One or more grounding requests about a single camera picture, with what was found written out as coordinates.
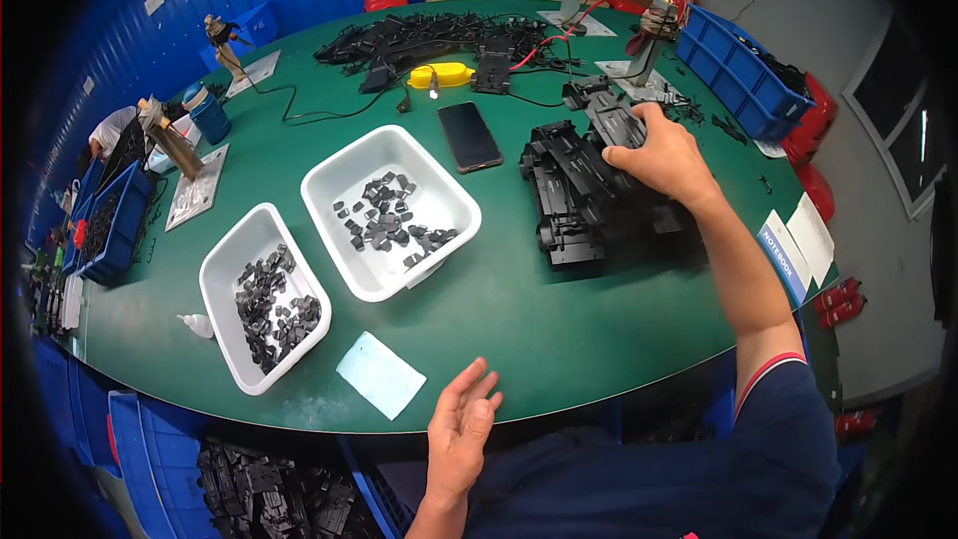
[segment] smartphone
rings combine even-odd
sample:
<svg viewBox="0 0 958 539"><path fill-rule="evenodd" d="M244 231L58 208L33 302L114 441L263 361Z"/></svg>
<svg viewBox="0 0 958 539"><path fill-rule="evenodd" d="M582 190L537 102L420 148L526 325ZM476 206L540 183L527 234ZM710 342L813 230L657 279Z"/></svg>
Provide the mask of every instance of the smartphone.
<svg viewBox="0 0 958 539"><path fill-rule="evenodd" d="M442 107L436 114L457 171L469 173L502 164L502 153L474 102Z"/></svg>

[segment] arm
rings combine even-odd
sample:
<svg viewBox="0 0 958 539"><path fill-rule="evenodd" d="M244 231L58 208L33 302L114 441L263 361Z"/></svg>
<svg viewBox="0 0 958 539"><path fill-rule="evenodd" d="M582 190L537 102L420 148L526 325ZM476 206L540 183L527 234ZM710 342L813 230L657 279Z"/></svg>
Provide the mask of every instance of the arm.
<svg viewBox="0 0 958 539"><path fill-rule="evenodd" d="M665 118L657 103L636 105L649 129L642 148L605 148L603 158L647 186L675 198L699 223L718 299L735 333L736 402L769 359L803 353L788 298L755 237L722 196L696 139Z"/></svg>
<svg viewBox="0 0 958 539"><path fill-rule="evenodd" d="M482 472L483 446L492 429L502 392L485 397L499 375L485 373L477 358L443 389L429 422L429 470L425 497L406 539L461 537L466 527L467 497Z"/></svg>

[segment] white squeeze bottle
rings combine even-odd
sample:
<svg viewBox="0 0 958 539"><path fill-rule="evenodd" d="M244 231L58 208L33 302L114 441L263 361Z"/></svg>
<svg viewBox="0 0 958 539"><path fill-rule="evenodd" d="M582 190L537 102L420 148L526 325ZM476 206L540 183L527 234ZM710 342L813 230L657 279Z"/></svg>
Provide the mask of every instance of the white squeeze bottle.
<svg viewBox="0 0 958 539"><path fill-rule="evenodd" d="M193 330L199 337L209 340L213 336L213 324L210 318L205 315L176 315L185 322L186 326Z"/></svg>

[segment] hand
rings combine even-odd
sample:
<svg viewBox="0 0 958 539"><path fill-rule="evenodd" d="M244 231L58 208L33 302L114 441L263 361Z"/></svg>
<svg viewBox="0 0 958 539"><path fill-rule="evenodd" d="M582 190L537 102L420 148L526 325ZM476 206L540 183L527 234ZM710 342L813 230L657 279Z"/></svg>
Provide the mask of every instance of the hand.
<svg viewBox="0 0 958 539"><path fill-rule="evenodd" d="M494 413L502 404L502 391L486 399L499 380L485 373L485 358L477 358L459 373L436 404L429 422L429 470L424 504L451 509L465 497L482 472L483 446L492 429Z"/></svg>
<svg viewBox="0 0 958 539"><path fill-rule="evenodd" d="M696 139L685 128L666 119L657 102L632 107L649 130L641 148L608 146L605 162L622 169L646 186L675 198L695 213L695 206L721 195L719 184L702 160Z"/></svg>

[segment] green tabletop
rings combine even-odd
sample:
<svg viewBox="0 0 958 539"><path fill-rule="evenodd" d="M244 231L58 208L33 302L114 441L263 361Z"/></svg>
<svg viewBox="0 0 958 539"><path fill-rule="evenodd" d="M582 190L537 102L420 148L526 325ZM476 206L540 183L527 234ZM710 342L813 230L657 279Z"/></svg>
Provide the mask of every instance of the green tabletop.
<svg viewBox="0 0 958 539"><path fill-rule="evenodd" d="M543 0L457 0L393 9L472 11L480 14L556 8ZM596 9L594 16L618 37L573 38L574 57L584 72L596 60L624 57L634 15ZM275 74L263 89L298 87L291 112L319 109L349 113L364 106L357 93L361 76L345 77L338 66L317 65L312 54L347 23L382 17L369 13L333 21L273 42L243 58L281 49ZM564 56L564 49L557 54ZM687 66L663 53L656 68L684 95L701 103L706 122L691 126L705 160L742 221L757 233L772 209L787 220L802 195L785 159L770 160L751 143L743 146L711 124L727 112ZM472 55L445 61L473 63ZM511 90L545 103L559 102L565 77L541 72L512 78ZM228 80L225 70L208 81ZM707 267L677 269L656 262L606 267L593 277L551 272L536 248L536 213L518 159L533 127L572 119L580 132L584 114L543 108L513 97L479 94L469 86L446 89L438 100L411 90L413 110L398 114L403 92L388 91L358 116L311 125L281 123L286 91L259 95L246 90L224 106L233 130L215 206L164 233L178 172L159 201L159 216L147 228L140 262L124 283L103 288L87 282L85 304L71 340L73 351L104 374L144 393L224 418L261 425L343 433L423 431L436 398L450 379L476 356L488 358L502 380L506 400L496 418L516 420L573 408L639 388L719 354L734 344ZM498 141L502 166L468 175L455 172L435 111L475 101ZM428 280L380 303L350 293L320 240L299 186L316 163L381 125L405 127L483 211L482 228ZM211 148L201 143L204 153ZM773 191L765 192L760 176ZM203 313L200 263L248 210L270 202L329 293L332 324L327 336L264 395L236 386L215 341L194 335L177 314ZM829 281L837 271L832 267ZM813 285L809 297L817 288ZM373 333L426 377L406 409L393 421L377 411L336 372L343 355L363 331Z"/></svg>

